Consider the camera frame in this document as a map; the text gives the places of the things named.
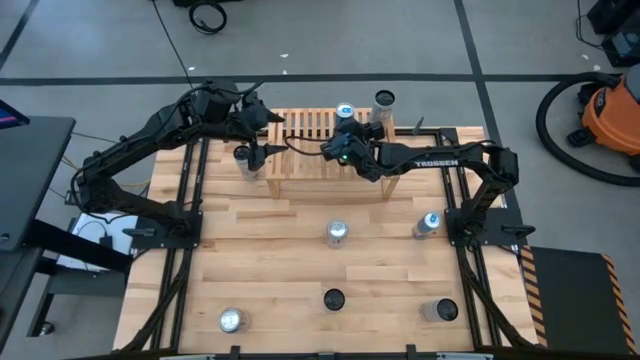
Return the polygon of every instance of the orange and black striped tape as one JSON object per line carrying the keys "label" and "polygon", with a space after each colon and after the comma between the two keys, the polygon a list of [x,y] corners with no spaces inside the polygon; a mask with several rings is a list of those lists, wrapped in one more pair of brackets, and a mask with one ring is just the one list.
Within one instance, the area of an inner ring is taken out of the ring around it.
{"label": "orange and black striped tape", "polygon": [[522,258],[522,272],[524,274],[524,286],[527,291],[527,300],[531,309],[533,326],[538,335],[538,343],[547,347],[547,335],[544,330],[544,317],[542,316],[542,303],[540,302],[540,290],[538,289],[538,278],[536,277],[536,266],[533,261],[531,247],[526,245],[520,251]]}
{"label": "orange and black striped tape", "polygon": [[611,279],[611,286],[613,287],[613,296],[616,298],[616,304],[618,305],[618,314],[620,320],[622,320],[622,330],[629,346],[629,354],[637,355],[638,348],[633,342],[633,335],[631,334],[631,324],[627,317],[627,310],[624,308],[624,302],[622,301],[622,291],[620,290],[620,283],[618,283],[618,277],[616,276],[616,269],[613,267],[613,260],[608,255],[602,255],[604,261],[607,262],[607,270],[609,270],[609,278]]}

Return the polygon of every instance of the black desk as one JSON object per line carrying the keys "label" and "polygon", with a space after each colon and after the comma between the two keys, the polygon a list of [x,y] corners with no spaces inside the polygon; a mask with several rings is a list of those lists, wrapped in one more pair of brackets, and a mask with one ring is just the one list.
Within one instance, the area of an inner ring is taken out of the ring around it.
{"label": "black desk", "polygon": [[74,125],[71,118],[32,117],[30,125],[0,130],[0,351],[35,272],[56,272],[44,250],[129,269],[130,256],[35,219]]}

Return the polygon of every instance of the silver can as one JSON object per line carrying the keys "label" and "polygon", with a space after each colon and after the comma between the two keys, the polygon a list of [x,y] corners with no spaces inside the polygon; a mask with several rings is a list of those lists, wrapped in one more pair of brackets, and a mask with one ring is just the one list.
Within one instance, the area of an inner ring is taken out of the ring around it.
{"label": "silver can", "polygon": [[349,234],[349,227],[342,221],[332,221],[327,226],[327,245],[338,249],[344,246]]}
{"label": "silver can", "polygon": [[356,114],[356,108],[353,105],[342,102],[336,106],[336,125],[342,120],[353,119]]}
{"label": "silver can", "polygon": [[236,165],[238,165],[238,169],[240,169],[242,177],[247,181],[256,181],[258,178],[258,172],[249,170],[250,153],[251,152],[248,147],[241,145],[233,150],[233,158],[236,160]]}
{"label": "silver can", "polygon": [[423,216],[413,227],[413,237],[424,240],[442,226],[442,217],[437,212],[430,212]]}
{"label": "silver can", "polygon": [[453,321],[458,317],[458,305],[449,298],[436,299],[422,304],[420,315],[427,321]]}
{"label": "silver can", "polygon": [[371,115],[369,116],[369,122],[380,121],[387,126],[389,120],[391,120],[391,108],[396,101],[396,96],[389,90],[380,90],[376,93],[373,100],[373,107],[371,108]]}
{"label": "silver can", "polygon": [[249,329],[249,315],[237,308],[226,308],[220,314],[220,330],[227,334]]}

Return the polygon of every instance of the monitor screen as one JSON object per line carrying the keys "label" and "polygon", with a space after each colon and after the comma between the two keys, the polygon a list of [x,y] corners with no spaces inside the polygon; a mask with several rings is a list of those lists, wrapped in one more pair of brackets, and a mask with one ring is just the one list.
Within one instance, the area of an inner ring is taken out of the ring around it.
{"label": "monitor screen", "polygon": [[0,129],[29,124],[29,118],[0,100]]}

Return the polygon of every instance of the metal can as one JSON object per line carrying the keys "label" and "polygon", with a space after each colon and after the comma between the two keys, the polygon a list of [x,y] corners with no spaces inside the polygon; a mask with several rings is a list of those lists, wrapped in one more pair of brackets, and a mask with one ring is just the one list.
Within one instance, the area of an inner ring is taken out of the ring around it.
{"label": "metal can", "polygon": [[349,234],[349,227],[342,221],[332,221],[327,226],[327,245],[338,249],[344,246]]}
{"label": "metal can", "polygon": [[449,298],[429,301],[420,306],[420,315],[427,321],[453,321],[458,317],[458,305]]}
{"label": "metal can", "polygon": [[391,91],[378,91],[373,100],[369,122],[380,121],[386,128],[389,120],[391,120],[391,108],[395,101],[396,96]]}
{"label": "metal can", "polygon": [[356,108],[353,105],[342,102],[336,106],[336,125],[342,120],[353,119],[356,113]]}
{"label": "metal can", "polygon": [[413,237],[416,240],[424,240],[433,234],[442,225],[442,218],[437,212],[427,213],[413,227]]}
{"label": "metal can", "polygon": [[237,308],[226,308],[220,314],[219,325],[227,334],[245,331],[249,328],[249,315]]}
{"label": "metal can", "polygon": [[238,165],[242,177],[247,181],[256,181],[258,172],[249,170],[250,153],[251,151],[248,147],[241,145],[233,150],[233,158],[236,159],[236,165]]}

